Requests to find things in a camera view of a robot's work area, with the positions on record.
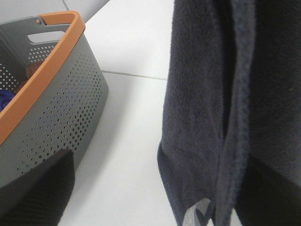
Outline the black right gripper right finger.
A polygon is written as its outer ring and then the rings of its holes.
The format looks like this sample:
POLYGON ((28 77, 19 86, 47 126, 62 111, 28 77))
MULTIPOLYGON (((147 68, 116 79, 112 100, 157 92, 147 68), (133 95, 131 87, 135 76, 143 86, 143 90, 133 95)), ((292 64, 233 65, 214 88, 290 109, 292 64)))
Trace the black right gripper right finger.
POLYGON ((299 226, 301 187, 250 155, 235 211, 243 226, 299 226))

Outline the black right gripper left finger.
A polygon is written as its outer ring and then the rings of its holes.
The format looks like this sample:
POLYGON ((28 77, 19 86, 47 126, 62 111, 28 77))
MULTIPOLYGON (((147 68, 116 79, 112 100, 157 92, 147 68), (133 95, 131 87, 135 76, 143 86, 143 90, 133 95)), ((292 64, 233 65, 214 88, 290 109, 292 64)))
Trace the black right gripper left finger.
POLYGON ((75 183, 72 150, 60 150, 0 189, 2 226, 56 226, 75 183))

